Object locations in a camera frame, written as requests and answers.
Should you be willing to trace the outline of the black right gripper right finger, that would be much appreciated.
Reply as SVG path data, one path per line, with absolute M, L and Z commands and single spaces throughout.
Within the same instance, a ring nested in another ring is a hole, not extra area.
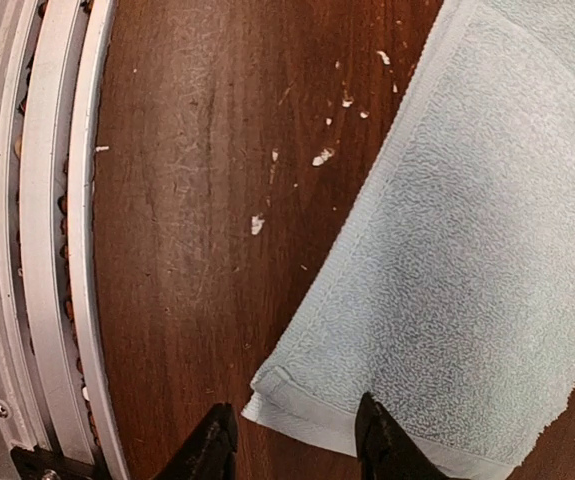
M 369 392 L 361 398 L 354 436 L 363 480 L 447 478 Z

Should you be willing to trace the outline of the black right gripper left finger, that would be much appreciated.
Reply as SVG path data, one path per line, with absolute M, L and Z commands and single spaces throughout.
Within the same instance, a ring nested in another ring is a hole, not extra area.
M 156 480 L 234 480 L 238 427 L 233 407 L 216 403 L 184 441 Z

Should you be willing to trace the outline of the light blue towel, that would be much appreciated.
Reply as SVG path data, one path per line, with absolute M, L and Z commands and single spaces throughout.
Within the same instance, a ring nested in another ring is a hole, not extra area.
M 373 394 L 443 473 L 505 479 L 575 386 L 575 1 L 447 1 L 243 416 L 354 455 Z

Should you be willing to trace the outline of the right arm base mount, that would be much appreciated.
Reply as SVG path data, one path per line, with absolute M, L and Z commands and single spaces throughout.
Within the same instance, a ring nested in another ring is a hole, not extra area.
M 101 480 L 110 479 L 104 467 L 82 463 L 52 451 L 14 447 L 11 460 L 22 480 Z

